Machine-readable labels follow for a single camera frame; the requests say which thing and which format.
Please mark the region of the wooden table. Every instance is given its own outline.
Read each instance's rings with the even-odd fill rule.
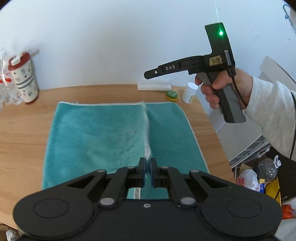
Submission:
[[[182,96],[183,87],[173,87]],[[0,114],[0,222],[16,228],[14,205],[41,190],[43,159],[49,129],[59,101],[79,103],[134,103],[168,101],[165,92],[137,91],[136,85],[98,85],[40,91],[26,105],[4,106]],[[194,130],[212,175],[234,182],[225,153],[197,98],[191,104],[177,101]]]

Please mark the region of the green lid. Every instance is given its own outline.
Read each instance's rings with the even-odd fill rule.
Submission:
[[[175,91],[168,91],[167,96],[170,97],[171,99],[176,99],[178,97],[178,94]]]

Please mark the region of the white tumbler with red lid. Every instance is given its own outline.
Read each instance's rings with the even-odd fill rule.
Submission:
[[[26,104],[33,103],[38,98],[38,91],[32,72],[30,54],[22,53],[8,61],[10,71],[17,88]]]

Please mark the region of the teal towel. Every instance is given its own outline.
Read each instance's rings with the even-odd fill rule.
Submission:
[[[114,173],[155,157],[159,166],[208,172],[183,110],[175,103],[73,104],[57,106],[44,161],[43,189],[97,169]],[[149,188],[142,198],[166,198]]]

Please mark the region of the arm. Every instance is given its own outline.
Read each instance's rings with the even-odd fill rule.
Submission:
[[[290,158],[296,117],[291,91],[284,84],[272,84],[253,77],[245,114],[262,128],[263,136],[275,149]],[[296,160],[295,152],[294,149],[293,160]]]

